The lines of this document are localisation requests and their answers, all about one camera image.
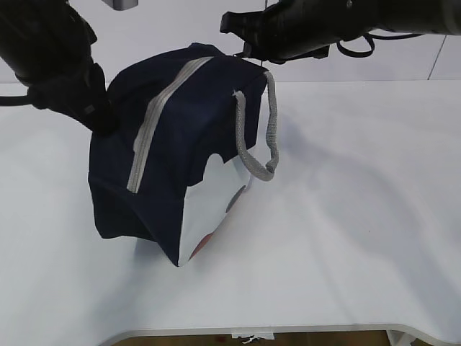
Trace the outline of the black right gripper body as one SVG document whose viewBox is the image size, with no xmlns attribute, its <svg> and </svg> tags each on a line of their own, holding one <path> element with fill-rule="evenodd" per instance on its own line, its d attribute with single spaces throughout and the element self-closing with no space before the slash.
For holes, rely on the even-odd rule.
<svg viewBox="0 0 461 346">
<path fill-rule="evenodd" d="M 283 64 L 301 58 L 324 58 L 339 41 L 331 26 L 334 1 L 278 1 L 258 12 L 226 12 L 222 33 L 243 41 L 240 58 Z"/>
</svg>

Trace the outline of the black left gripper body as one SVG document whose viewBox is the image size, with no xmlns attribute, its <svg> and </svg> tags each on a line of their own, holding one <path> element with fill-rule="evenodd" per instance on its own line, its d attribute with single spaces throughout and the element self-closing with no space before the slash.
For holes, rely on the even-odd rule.
<svg viewBox="0 0 461 346">
<path fill-rule="evenodd" d="M 117 130 L 117 116 L 107 94 L 104 72 L 97 63 L 84 72 L 34 84 L 28 88 L 27 96 L 35 108 L 66 115 L 100 136 Z"/>
</svg>

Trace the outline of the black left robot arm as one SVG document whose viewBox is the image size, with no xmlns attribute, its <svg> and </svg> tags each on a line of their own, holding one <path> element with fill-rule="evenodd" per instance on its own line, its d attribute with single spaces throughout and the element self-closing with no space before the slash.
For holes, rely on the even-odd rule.
<svg viewBox="0 0 461 346">
<path fill-rule="evenodd" d="M 96 41 L 91 26 L 68 1 L 2 1 L 1 59 L 27 93 L 3 96 L 1 106 L 49 109 L 93 133 L 113 133 L 119 120 L 102 67 L 92 58 Z"/>
</svg>

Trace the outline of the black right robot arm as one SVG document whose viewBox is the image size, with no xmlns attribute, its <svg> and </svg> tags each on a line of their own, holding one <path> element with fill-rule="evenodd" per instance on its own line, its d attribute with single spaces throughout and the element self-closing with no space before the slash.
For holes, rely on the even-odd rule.
<svg viewBox="0 0 461 346">
<path fill-rule="evenodd" d="M 303 0 L 277 1 L 258 12 L 226 12 L 220 31 L 244 42 L 239 54 L 275 64 L 322 59 L 329 48 L 366 58 L 378 36 L 402 40 L 422 35 L 460 34 L 459 1 Z"/>
</svg>

